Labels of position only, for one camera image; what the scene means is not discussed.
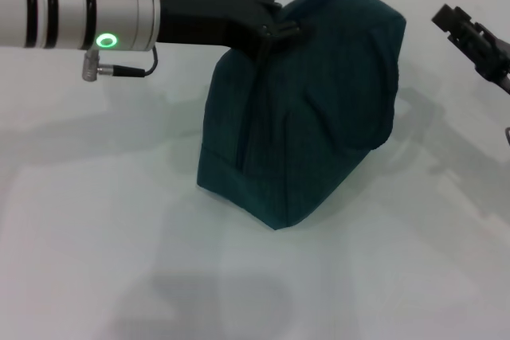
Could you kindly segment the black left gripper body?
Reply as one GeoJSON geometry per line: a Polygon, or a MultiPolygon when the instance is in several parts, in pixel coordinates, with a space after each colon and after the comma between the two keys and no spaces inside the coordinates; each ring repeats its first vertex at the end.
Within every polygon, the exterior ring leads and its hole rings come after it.
{"type": "Polygon", "coordinates": [[[258,58],[283,37],[275,0],[160,0],[158,43],[214,45],[258,58]]]}

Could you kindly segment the dark teal insulated lunch bag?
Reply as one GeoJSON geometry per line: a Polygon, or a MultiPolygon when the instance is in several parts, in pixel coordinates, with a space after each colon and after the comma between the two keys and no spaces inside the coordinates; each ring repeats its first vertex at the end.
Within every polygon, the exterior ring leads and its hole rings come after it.
{"type": "Polygon", "coordinates": [[[197,183],[272,229],[297,225],[389,138],[406,19],[381,0],[294,0],[293,47],[230,50],[206,100],[197,183]]]}

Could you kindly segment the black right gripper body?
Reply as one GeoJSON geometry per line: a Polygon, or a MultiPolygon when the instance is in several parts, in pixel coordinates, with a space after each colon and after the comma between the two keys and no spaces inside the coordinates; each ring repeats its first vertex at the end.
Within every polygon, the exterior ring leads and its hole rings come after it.
{"type": "Polygon", "coordinates": [[[496,47],[499,50],[500,63],[492,82],[510,95],[510,43],[496,39],[496,47]]]}

